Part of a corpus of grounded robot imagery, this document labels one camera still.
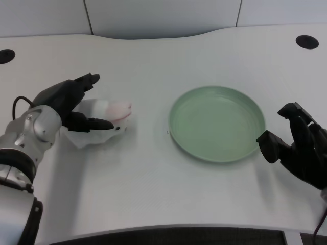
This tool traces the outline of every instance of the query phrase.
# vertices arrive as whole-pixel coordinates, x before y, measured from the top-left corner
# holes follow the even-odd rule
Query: black grommet hole
[[[302,35],[296,38],[296,43],[307,50],[313,50],[319,46],[319,42],[312,36]]]
[[[16,56],[14,50],[1,50],[0,51],[0,64],[6,64],[12,61]]]

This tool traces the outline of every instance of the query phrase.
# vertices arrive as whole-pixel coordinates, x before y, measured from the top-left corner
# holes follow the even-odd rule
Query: plate rim
[[[194,90],[198,90],[198,89],[202,89],[202,88],[224,88],[224,89],[228,89],[228,90],[234,90],[244,96],[246,96],[248,99],[250,99],[259,109],[259,111],[261,112],[261,115],[262,115],[262,118],[263,118],[263,126],[264,126],[264,131],[266,130],[266,120],[265,120],[265,116],[260,108],[260,106],[250,97],[248,96],[247,94],[243,93],[243,92],[240,92],[238,91],[237,89],[234,89],[234,88],[229,88],[229,87],[225,87],[225,86],[216,86],[216,85],[209,85],[209,86],[202,86],[202,87],[197,87],[197,88],[193,88],[187,92],[185,92],[184,94],[182,94],[180,97],[178,97],[175,102],[173,103],[172,107],[170,108],[170,111],[169,111],[169,118],[168,118],[168,128],[169,128],[169,134],[171,135],[171,137],[173,138],[173,140],[177,143],[177,145],[182,148],[184,151],[186,151],[188,154],[190,154],[191,156],[194,156],[198,159],[201,159],[201,160],[204,160],[204,161],[208,161],[208,162],[214,162],[214,163],[230,163],[230,162],[236,162],[236,161],[239,161],[243,158],[246,158],[248,157],[249,155],[251,155],[253,152],[255,152],[258,148],[259,148],[259,145],[257,145],[252,151],[248,152],[246,155],[242,156],[242,157],[238,157],[238,158],[235,158],[235,159],[232,159],[232,160],[227,160],[227,161],[222,161],[222,160],[217,160],[217,159],[210,159],[210,158],[205,158],[205,157],[202,157],[202,156],[198,156],[196,154],[193,154],[191,153],[190,151],[188,151],[187,149],[185,149],[177,140],[176,140],[176,136],[174,135],[174,131],[172,130],[172,127],[171,127],[171,118],[172,118],[172,110],[174,109],[174,107],[176,106],[177,102],[183,98],[186,94],[194,91]]]

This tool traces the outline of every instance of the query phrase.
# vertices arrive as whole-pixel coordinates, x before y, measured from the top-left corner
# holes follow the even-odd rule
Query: white wall
[[[0,0],[0,37],[91,34],[83,0]]]
[[[146,39],[235,27],[241,0],[86,0],[95,35]]]
[[[327,23],[327,0],[243,0],[238,26]]]
[[[327,0],[86,0],[95,35],[137,39],[327,23]],[[0,37],[91,34],[83,0],[0,0]]]

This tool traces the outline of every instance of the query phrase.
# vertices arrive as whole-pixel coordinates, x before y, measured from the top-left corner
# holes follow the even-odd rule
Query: light green plate
[[[212,162],[231,162],[258,148],[265,130],[258,105],[225,87],[202,87],[182,95],[169,117],[170,134],[185,151]]]

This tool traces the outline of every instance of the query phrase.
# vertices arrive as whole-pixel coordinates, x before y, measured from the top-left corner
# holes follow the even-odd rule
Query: white cloth
[[[112,136],[123,133],[126,130],[128,116],[132,113],[130,102],[112,102],[106,100],[83,100],[73,110],[83,113],[87,118],[99,118],[111,122],[114,129],[90,130],[89,133],[73,132],[64,130],[68,139],[77,147],[83,148],[88,144],[100,144],[106,142]]]

